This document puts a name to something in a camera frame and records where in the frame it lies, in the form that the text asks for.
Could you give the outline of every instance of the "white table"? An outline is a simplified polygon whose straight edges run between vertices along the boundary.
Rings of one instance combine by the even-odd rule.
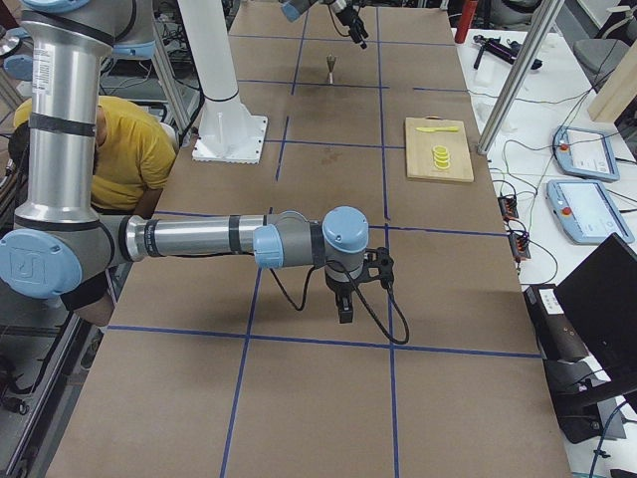
[[[476,71],[473,66],[478,55],[479,46],[473,42],[474,35],[485,37],[502,37],[506,40],[523,42],[525,32],[470,30],[467,41],[458,45],[457,51],[463,68],[467,87],[472,94],[472,104],[478,127],[482,131],[491,107],[495,104],[496,97],[509,74],[511,66],[495,56],[485,53],[480,68]],[[564,99],[576,97],[590,89],[583,72],[573,57],[566,42],[557,34],[549,34],[538,57],[543,60],[543,65],[537,71],[527,75],[518,98],[543,102],[561,102]],[[527,181],[538,187],[539,192],[535,200],[533,196],[524,193],[519,197],[518,209],[524,225],[530,228],[531,240],[545,247],[555,257],[558,268],[555,272],[553,259],[536,245],[531,244],[531,259],[524,261],[521,266],[521,284],[539,283],[551,279],[559,283],[579,263],[581,263],[594,249],[595,246],[582,246],[573,244],[561,230],[554,219],[552,211],[545,199],[545,184],[556,178],[572,178],[562,174],[558,165],[551,159],[549,146],[557,128],[563,124],[569,113],[573,126],[584,127],[603,131],[607,134],[617,133],[617,128],[612,123],[594,122],[587,112],[587,107],[595,98],[595,92],[591,92],[583,100],[581,108],[573,111],[579,98],[569,100],[557,105],[532,104],[517,101],[514,103],[503,130],[489,151],[488,158],[491,164],[492,176],[496,179],[504,179],[511,183],[518,194],[522,191],[532,191]],[[632,159],[632,155],[620,134],[611,136],[611,144],[615,155]],[[530,150],[510,140],[519,141],[532,148]],[[503,150],[506,145],[506,158]],[[627,196],[637,198],[637,166],[619,163],[621,179],[607,184],[608,189],[617,191]],[[500,182],[494,183],[496,191],[501,187],[505,194],[511,192],[511,188]],[[632,209],[637,204],[625,201],[613,196],[619,209]],[[637,235],[637,213],[625,214],[629,228]],[[637,243],[631,247],[637,250]],[[599,369],[594,359],[589,361],[592,369]],[[622,411],[628,418],[635,419],[635,412],[625,406]],[[603,449],[611,454],[611,458],[599,459],[595,474],[610,476],[612,468],[622,468],[630,471],[637,470],[637,425],[625,426],[627,439],[619,441],[605,441]],[[564,446],[568,453],[571,470],[573,472],[588,473],[593,458],[593,449],[597,445],[597,438],[573,445],[564,438]]]

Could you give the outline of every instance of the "computer monitor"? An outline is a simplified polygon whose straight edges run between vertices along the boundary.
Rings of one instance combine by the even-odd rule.
[[[558,418],[585,416],[590,412],[587,407],[618,395],[624,395],[637,410],[637,254],[612,234],[554,292],[588,350],[611,378],[587,390],[554,393]]]

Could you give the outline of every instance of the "person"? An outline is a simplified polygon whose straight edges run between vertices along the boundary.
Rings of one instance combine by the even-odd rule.
[[[149,219],[175,160],[175,150],[161,124],[134,103],[99,97],[96,157],[91,204],[101,214],[133,214]],[[31,100],[14,113],[9,156],[28,170]],[[103,327],[114,304],[105,273],[84,281],[61,296],[67,310]]]

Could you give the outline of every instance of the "yellow shirt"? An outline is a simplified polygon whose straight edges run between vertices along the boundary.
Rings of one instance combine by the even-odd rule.
[[[98,147],[91,202],[102,209],[130,211],[146,189],[161,189],[175,152],[159,122],[137,105],[100,97],[106,117],[106,141]],[[29,119],[31,100],[16,109],[13,126]]]

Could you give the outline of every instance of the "monitor stand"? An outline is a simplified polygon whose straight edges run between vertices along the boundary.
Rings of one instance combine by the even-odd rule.
[[[551,396],[555,397],[559,393],[577,393],[580,385],[574,384],[586,375],[583,381],[587,381],[592,386],[605,383],[593,376],[588,364],[584,361],[578,363],[564,363],[555,360],[544,361],[544,372]],[[608,417],[617,406],[614,398],[600,401],[596,404],[583,407],[574,407],[567,414],[557,413],[559,427],[571,443],[580,443],[589,438],[601,435],[602,428]],[[626,438],[622,424],[623,415],[619,411],[606,431],[606,439]]]

